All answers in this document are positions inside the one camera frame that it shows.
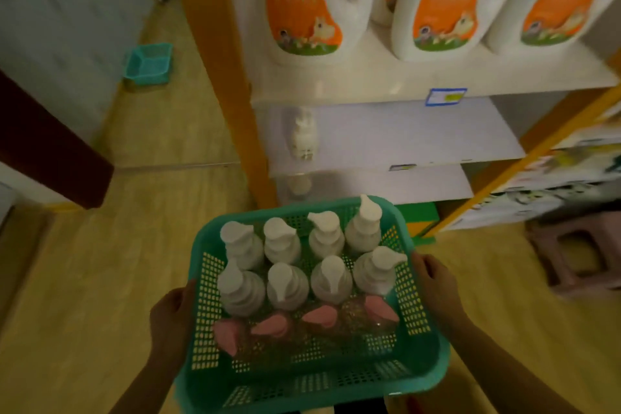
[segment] person's left hand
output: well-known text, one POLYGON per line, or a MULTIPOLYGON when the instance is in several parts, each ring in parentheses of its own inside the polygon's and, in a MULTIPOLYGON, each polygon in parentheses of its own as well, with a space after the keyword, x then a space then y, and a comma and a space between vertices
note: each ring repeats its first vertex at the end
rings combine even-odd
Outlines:
POLYGON ((177 375, 186 359, 188 343, 194 329, 192 305, 196 280, 184 288, 169 291, 151 308, 151 354, 149 363, 177 375))

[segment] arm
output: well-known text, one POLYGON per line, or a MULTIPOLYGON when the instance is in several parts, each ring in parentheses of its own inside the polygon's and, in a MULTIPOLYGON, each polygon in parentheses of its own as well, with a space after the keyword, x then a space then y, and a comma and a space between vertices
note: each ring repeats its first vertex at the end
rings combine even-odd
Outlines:
POLYGON ((412 264, 425 306, 500 414, 579 414, 474 325, 463 310, 455 277, 440 261, 413 253, 412 264))
POLYGON ((192 303, 196 282, 167 293, 151 309, 151 354, 144 368, 110 414, 157 414, 183 366, 194 327, 192 303))

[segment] pink plastic stool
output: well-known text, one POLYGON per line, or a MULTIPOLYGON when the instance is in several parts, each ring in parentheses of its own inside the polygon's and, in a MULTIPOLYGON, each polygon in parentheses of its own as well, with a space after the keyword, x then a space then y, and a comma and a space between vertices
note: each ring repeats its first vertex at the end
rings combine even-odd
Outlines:
POLYGON ((541 257, 546 258, 560 280, 552 291, 561 296, 595 289, 621 287, 621 212, 591 214, 565 223, 543 226, 528 235, 541 257), (583 231, 591 235, 606 263, 603 272, 588 277, 577 276, 569 267, 560 238, 583 231))

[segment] price tag holder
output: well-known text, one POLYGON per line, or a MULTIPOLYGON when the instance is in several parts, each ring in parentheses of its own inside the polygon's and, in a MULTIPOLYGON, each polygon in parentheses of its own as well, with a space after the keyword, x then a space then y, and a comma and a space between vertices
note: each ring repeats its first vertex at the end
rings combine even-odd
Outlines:
POLYGON ((426 106, 457 105, 466 96, 467 88, 432 88, 426 106))

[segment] empty teal basket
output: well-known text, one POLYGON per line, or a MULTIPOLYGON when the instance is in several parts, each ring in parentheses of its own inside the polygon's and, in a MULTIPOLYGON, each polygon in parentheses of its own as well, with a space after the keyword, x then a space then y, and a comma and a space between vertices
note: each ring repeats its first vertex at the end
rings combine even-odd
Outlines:
POLYGON ((125 66, 125 78, 136 85, 168 83, 173 45, 143 44, 132 49, 125 66))
MULTIPOLYGON (((399 210, 383 198, 371 199, 383 211, 382 245, 411 253, 414 245, 399 210)), ((302 241, 300 267, 310 276, 317 261, 308 246, 312 230, 308 213, 331 210, 338 214, 344 229, 359 207, 360 198, 346 198, 226 214, 199 231, 192 246, 189 273, 190 278, 198 279, 196 329, 186 363, 176 379, 176 397, 186 414, 276 414, 421 392, 439 383, 448 367, 450 346, 423 308, 409 263, 397 267, 396 286, 386 297, 401 318, 397 332, 389 336, 364 336, 337 352, 333 347, 324 349, 319 340, 311 340, 306 351, 269 369, 234 361, 213 341, 211 324, 225 315, 216 286, 217 276, 227 262, 220 239, 224 223, 234 220, 252 224, 263 238, 263 224, 274 216, 283 218, 298 230, 302 241)), ((352 259, 345 254, 343 260, 351 269, 352 259)), ((269 311, 269 304, 266 306, 264 310, 269 311)))

